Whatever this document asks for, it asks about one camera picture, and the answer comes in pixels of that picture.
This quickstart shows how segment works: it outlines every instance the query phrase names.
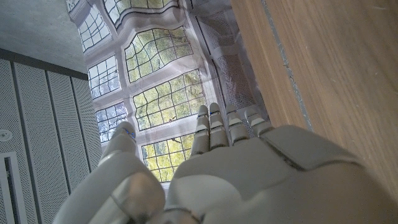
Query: wood grain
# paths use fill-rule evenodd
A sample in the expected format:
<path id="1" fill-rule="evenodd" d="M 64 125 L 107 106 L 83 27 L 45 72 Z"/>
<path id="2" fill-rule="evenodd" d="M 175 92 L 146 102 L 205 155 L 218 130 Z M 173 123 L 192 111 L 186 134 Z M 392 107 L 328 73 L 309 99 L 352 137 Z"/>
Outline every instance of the wood grain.
<path id="1" fill-rule="evenodd" d="M 261 1 L 231 2 L 264 97 L 271 85 L 281 83 L 270 82 L 276 76 L 270 73 L 286 75 L 268 63 L 283 61 L 273 50 L 276 42 L 270 40 Z M 314 131 L 361 157 L 398 198 L 398 2 L 278 0 L 267 5 Z M 258 63 L 259 58 L 271 59 Z M 290 109 L 292 116 L 299 115 L 289 96 L 294 93 L 286 86 L 278 89 L 278 96 L 264 97 L 274 115 L 271 122 L 303 126 L 299 119 L 280 116 Z"/>

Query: window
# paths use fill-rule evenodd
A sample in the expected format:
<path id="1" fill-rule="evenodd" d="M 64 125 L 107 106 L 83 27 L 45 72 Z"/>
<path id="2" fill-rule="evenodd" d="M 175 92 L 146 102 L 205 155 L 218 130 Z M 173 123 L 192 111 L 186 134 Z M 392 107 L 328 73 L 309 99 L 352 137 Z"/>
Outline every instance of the window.
<path id="1" fill-rule="evenodd" d="M 109 29 L 102 19 L 100 12 L 94 6 L 79 28 L 83 51 L 94 46 L 109 34 Z"/>
<path id="2" fill-rule="evenodd" d="M 68 12 L 72 12 L 73 8 L 79 3 L 79 0 L 67 0 Z"/>
<path id="3" fill-rule="evenodd" d="M 114 55 L 88 70 L 93 100 L 119 88 L 118 70 Z"/>
<path id="4" fill-rule="evenodd" d="M 142 146 L 144 164 L 159 182 L 172 180 L 177 167 L 191 155 L 193 134 Z"/>
<path id="5" fill-rule="evenodd" d="M 106 12 L 113 24 L 120 18 L 123 11 L 130 8 L 161 9 L 170 1 L 176 0 L 104 0 Z"/>
<path id="6" fill-rule="evenodd" d="M 140 131 L 197 114 L 199 106 L 206 104 L 198 70 L 150 88 L 133 100 Z"/>
<path id="7" fill-rule="evenodd" d="M 192 54 L 183 27 L 140 32 L 124 51 L 131 83 L 177 58 Z"/>
<path id="8" fill-rule="evenodd" d="M 101 142 L 111 139 L 116 126 L 122 121 L 127 121 L 126 115 L 126 108 L 123 102 L 96 112 Z"/>

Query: acoustic panel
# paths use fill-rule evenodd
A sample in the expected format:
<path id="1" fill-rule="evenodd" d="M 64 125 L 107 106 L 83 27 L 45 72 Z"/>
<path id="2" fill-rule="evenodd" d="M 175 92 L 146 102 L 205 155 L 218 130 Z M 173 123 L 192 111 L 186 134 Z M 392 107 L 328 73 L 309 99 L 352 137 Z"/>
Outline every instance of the acoustic panel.
<path id="1" fill-rule="evenodd" d="M 98 124 L 96 122 L 92 97 L 88 81 L 72 78 L 72 85 L 76 97 L 76 105 L 80 115 L 80 123 L 83 129 L 83 140 L 88 152 L 91 170 L 98 166 L 102 150 Z"/>
<path id="2" fill-rule="evenodd" d="M 218 58 L 218 64 L 226 83 L 229 103 L 233 104 L 236 109 L 255 104 L 239 57 L 237 55 L 224 55 Z"/>
<path id="3" fill-rule="evenodd" d="M 37 223 L 32 182 L 30 181 L 29 166 L 16 98 L 16 89 L 9 61 L 0 59 L 0 76 L 2 83 L 2 88 L 0 88 L 0 105 L 2 108 L 0 110 L 0 128 L 9 130 L 12 133 L 11 140 L 0 142 L 0 153 L 16 152 L 27 221 L 28 223 Z"/>
<path id="4" fill-rule="evenodd" d="M 68 197 L 45 72 L 15 63 L 22 117 L 42 223 L 52 223 Z"/>
<path id="5" fill-rule="evenodd" d="M 212 49 L 235 44 L 234 35 L 228 25 L 223 11 L 202 17 L 201 21 L 206 24 L 204 26 L 204 30 L 208 34 L 207 38 Z"/>
<path id="6" fill-rule="evenodd" d="M 48 72 L 48 78 L 67 178 L 73 191 L 90 172 L 72 84 L 70 77 L 66 75 Z"/>

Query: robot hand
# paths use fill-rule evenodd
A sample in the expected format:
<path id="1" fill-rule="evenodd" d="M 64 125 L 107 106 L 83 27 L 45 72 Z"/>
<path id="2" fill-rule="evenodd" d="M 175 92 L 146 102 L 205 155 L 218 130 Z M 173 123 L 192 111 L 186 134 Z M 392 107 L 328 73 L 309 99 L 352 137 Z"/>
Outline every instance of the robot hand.
<path id="1" fill-rule="evenodd" d="M 348 151 L 251 110 L 250 139 L 234 106 L 226 117 L 227 128 L 217 104 L 200 107 L 191 157 L 166 200 L 135 156 L 133 126 L 121 123 L 54 223 L 397 223 L 396 202 Z"/>

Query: concrete ceiling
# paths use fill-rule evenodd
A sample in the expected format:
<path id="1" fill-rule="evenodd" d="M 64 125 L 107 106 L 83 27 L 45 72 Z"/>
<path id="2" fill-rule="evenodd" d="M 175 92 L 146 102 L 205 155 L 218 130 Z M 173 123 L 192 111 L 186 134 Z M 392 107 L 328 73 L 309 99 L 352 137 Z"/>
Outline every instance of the concrete ceiling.
<path id="1" fill-rule="evenodd" d="M 87 73 L 65 0 L 0 0 L 0 48 Z"/>

